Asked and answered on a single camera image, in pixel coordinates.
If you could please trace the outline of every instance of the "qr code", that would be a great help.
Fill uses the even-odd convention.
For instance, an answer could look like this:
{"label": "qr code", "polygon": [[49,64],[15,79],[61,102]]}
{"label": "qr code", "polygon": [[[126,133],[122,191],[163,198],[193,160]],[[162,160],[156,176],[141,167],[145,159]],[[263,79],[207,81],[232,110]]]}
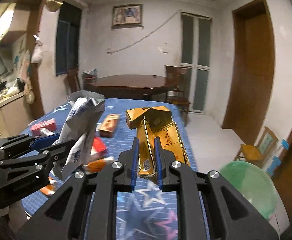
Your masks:
{"label": "qr code", "polygon": [[143,162],[143,166],[144,166],[144,171],[149,171],[150,170],[150,163],[149,163],[149,159],[145,160]]}

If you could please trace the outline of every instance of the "green bucket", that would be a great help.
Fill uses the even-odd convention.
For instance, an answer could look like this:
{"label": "green bucket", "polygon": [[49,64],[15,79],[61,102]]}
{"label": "green bucket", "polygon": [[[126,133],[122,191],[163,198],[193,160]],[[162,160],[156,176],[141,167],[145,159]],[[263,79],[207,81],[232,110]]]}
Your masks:
{"label": "green bucket", "polygon": [[235,161],[221,168],[227,179],[268,220],[277,204],[277,192],[270,177],[257,166]]}

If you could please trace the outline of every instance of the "table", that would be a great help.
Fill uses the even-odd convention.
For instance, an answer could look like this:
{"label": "table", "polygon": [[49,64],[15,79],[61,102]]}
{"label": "table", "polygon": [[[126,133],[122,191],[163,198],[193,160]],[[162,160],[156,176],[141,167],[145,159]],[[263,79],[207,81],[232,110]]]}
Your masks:
{"label": "table", "polygon": [[152,95],[167,93],[177,84],[177,79],[156,75],[115,75],[98,78],[86,84],[86,89],[103,94],[105,98],[151,100]]}

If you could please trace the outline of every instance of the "gray plastic packaging bag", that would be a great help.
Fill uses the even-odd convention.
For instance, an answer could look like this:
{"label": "gray plastic packaging bag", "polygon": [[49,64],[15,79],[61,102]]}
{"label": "gray plastic packaging bag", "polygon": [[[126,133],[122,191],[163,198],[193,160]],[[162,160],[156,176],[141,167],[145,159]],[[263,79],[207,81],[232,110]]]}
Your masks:
{"label": "gray plastic packaging bag", "polygon": [[76,143],[67,158],[54,163],[53,173],[62,180],[67,179],[76,167],[90,162],[97,123],[105,111],[104,96],[95,92],[77,91],[72,93],[67,101],[72,108],[59,139],[53,145],[70,139]]}

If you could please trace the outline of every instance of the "painting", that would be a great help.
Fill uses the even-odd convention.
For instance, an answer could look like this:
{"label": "painting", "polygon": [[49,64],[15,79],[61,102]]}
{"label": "painting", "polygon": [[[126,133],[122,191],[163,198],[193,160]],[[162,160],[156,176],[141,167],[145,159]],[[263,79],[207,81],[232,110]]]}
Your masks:
{"label": "painting", "polygon": [[112,29],[142,27],[142,4],[127,4],[113,8]]}

